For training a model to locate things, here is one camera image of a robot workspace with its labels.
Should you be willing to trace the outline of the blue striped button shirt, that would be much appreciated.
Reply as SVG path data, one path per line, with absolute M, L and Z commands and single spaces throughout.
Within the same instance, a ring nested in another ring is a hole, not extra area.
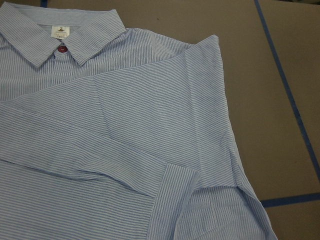
M 276 239 L 239 156 L 219 38 L 4 2 L 0 237 Z

